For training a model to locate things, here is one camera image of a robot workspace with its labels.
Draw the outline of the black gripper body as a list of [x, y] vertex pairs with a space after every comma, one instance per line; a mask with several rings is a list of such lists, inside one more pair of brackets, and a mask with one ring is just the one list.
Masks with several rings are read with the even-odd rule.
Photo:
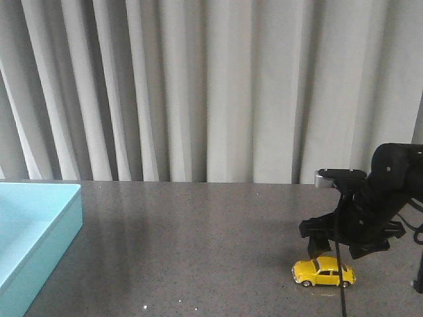
[[363, 180], [336, 182], [333, 188], [340, 192], [338, 206], [332, 213], [302, 221], [301, 236], [323, 235], [328, 241], [348, 247], [402, 237], [405, 229], [393, 217], [411, 196], [402, 189], [383, 191], [384, 184], [374, 181], [371, 175]]

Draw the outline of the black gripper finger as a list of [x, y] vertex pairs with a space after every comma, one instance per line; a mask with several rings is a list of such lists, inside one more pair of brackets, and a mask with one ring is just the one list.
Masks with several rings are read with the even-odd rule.
[[349, 246], [349, 251], [351, 257], [356, 260], [375, 252], [387, 251], [389, 248], [389, 241], [382, 239], [374, 240], [367, 244], [351, 244]]
[[309, 237], [307, 247], [309, 257], [319, 257], [325, 252], [332, 250], [328, 239], [323, 235], [313, 235]]

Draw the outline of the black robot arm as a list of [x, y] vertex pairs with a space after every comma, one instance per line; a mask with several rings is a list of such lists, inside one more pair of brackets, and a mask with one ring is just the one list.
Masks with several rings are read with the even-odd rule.
[[336, 188], [340, 200], [332, 213], [300, 223], [310, 258], [329, 252], [330, 241], [347, 245], [354, 259], [386, 251], [390, 238], [405, 234], [393, 217], [412, 199], [422, 201], [422, 146], [384, 143], [372, 156], [370, 173], [322, 168], [315, 184]]

